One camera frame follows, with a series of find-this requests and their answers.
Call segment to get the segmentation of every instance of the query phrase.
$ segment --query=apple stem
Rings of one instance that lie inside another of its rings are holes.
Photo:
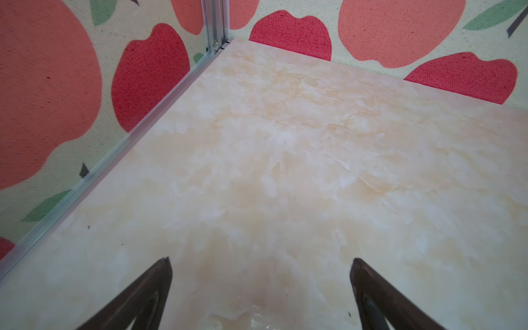
[[[522,23],[523,19],[528,15],[528,6],[523,10],[523,12],[513,21],[512,25],[506,30],[508,32],[508,39],[512,36],[513,32],[517,30],[519,25]]]

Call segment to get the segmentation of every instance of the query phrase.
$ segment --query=green leaf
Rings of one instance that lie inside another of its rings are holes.
[[[193,56],[193,60],[194,60],[194,63],[198,63],[198,61],[203,57],[203,54],[202,53],[196,53],[194,56]]]
[[[474,31],[487,29],[504,22],[527,5],[528,0],[504,0],[486,9],[483,13],[472,19],[471,22],[467,23],[464,28]]]
[[[117,0],[90,0],[93,24],[97,26],[109,20],[116,10],[116,5]]]
[[[30,213],[22,220],[24,222],[37,222],[40,221],[52,208],[55,207],[70,191],[66,190],[57,195],[51,196],[44,202],[40,203],[37,207],[31,210]]]

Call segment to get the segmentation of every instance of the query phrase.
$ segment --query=glossy surface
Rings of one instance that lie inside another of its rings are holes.
[[[521,329],[527,125],[235,40],[4,278],[0,319],[75,328],[169,256],[161,329],[359,329],[361,257],[448,329]]]

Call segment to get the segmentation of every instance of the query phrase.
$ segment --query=fruit-patterned fabric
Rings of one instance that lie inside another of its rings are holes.
[[[528,0],[229,0],[229,37],[528,109],[527,15]]]
[[[206,52],[201,0],[0,3],[0,257]]]

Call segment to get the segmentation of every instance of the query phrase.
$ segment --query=beige marble surface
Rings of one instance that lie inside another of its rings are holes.
[[[0,326],[73,329],[170,256],[161,329],[359,329],[361,257],[448,329],[525,329],[527,149],[528,112],[235,40],[4,278]]]

